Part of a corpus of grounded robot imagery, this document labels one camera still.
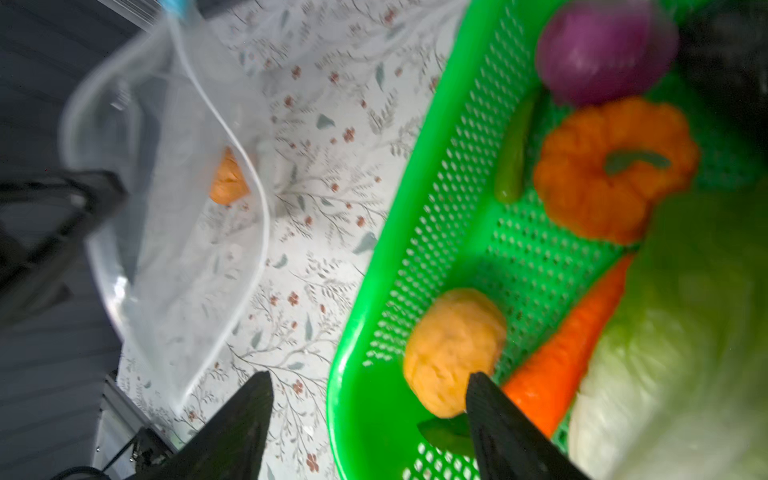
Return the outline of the toy orange walnut ball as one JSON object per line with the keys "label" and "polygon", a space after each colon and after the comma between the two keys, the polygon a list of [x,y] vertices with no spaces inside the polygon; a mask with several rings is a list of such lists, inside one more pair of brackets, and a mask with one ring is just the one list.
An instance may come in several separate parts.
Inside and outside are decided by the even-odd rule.
{"label": "toy orange walnut ball", "polygon": [[219,205],[229,205],[250,193],[242,171],[230,147],[226,147],[222,161],[209,192],[209,198]]}

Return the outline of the toy dark eggplant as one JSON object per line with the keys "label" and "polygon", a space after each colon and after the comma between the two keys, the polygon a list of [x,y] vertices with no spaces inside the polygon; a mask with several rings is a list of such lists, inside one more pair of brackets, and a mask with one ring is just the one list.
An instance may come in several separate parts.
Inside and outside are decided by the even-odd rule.
{"label": "toy dark eggplant", "polygon": [[681,75],[720,115],[767,146],[767,3],[709,1],[680,26]]}

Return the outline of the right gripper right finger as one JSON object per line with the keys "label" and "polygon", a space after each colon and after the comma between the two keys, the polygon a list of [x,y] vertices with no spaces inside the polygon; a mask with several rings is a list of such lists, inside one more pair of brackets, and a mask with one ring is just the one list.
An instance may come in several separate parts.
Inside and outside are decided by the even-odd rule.
{"label": "right gripper right finger", "polygon": [[486,374],[470,375],[466,406],[482,479],[587,480]]}

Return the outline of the toy potato yellow brown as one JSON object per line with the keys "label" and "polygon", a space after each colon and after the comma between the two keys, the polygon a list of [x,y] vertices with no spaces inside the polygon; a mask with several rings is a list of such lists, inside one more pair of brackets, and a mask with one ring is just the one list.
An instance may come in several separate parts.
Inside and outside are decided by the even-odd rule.
{"label": "toy potato yellow brown", "polygon": [[470,375],[492,375],[506,339],[506,319],[486,295],[471,288],[450,290],[412,330],[404,378],[430,413],[453,418],[466,410]]}

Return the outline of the toy orange pumpkin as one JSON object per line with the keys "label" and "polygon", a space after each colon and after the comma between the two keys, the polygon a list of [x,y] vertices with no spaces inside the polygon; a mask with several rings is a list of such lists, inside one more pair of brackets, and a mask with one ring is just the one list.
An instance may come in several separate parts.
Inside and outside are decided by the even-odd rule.
{"label": "toy orange pumpkin", "polygon": [[627,245],[662,199],[690,186],[699,159],[678,108],[627,97],[568,116],[544,140],[533,184],[556,225]]}

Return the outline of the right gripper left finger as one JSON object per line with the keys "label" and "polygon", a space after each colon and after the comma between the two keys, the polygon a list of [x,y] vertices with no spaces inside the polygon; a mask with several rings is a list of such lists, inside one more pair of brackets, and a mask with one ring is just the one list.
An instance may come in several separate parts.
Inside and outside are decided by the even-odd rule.
{"label": "right gripper left finger", "polygon": [[274,392],[268,372],[254,374],[191,441],[136,479],[256,479]]}

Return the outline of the toy orange carrot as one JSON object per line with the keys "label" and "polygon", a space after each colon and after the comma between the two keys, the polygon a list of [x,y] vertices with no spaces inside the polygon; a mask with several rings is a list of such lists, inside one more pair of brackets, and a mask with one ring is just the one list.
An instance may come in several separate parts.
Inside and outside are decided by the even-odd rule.
{"label": "toy orange carrot", "polygon": [[606,271],[502,386],[505,396],[547,438],[554,436],[576,395],[601,332],[623,296],[634,257],[627,254]]}

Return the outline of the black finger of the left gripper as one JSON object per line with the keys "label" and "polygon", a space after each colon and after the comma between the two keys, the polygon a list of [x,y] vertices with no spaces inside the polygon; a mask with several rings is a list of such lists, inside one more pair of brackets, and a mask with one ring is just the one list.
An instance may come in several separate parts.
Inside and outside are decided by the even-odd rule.
{"label": "black finger of the left gripper", "polygon": [[84,240],[119,209],[127,192],[107,170],[71,171],[1,179],[1,204],[82,199],[40,243],[25,247],[1,232],[1,325],[15,326],[35,315],[42,300],[56,299],[56,283]]}

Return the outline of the toy green chili pepper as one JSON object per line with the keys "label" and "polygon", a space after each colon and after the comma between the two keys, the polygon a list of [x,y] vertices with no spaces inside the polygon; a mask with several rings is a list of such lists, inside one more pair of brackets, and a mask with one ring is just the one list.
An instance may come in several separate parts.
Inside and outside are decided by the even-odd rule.
{"label": "toy green chili pepper", "polygon": [[541,92],[541,86],[530,89],[510,117],[494,177],[494,196],[503,204],[514,203],[522,195],[527,139]]}

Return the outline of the toy napa cabbage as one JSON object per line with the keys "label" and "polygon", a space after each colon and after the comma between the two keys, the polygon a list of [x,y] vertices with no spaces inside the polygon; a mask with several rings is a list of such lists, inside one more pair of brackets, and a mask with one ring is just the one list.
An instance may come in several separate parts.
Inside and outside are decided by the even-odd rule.
{"label": "toy napa cabbage", "polygon": [[665,199],[572,409],[593,479],[767,475],[767,185]]}

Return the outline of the toy purple onion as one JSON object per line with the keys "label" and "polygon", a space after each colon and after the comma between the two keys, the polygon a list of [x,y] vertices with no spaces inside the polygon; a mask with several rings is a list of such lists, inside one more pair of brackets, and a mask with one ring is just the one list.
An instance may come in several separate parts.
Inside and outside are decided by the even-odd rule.
{"label": "toy purple onion", "polygon": [[678,47],[678,26],[656,1],[569,1],[540,35],[535,67],[556,100],[582,107],[646,92]]}

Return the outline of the clear zip top bag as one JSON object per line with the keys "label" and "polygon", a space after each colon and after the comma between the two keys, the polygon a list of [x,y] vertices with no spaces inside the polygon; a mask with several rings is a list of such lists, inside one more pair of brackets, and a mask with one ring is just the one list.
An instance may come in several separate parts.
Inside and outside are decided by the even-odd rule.
{"label": "clear zip top bag", "polygon": [[[71,95],[59,152],[126,189],[87,253],[116,330],[180,411],[264,271],[275,151],[260,89],[197,5],[161,9]],[[209,192],[226,147],[250,193],[219,205]]]}

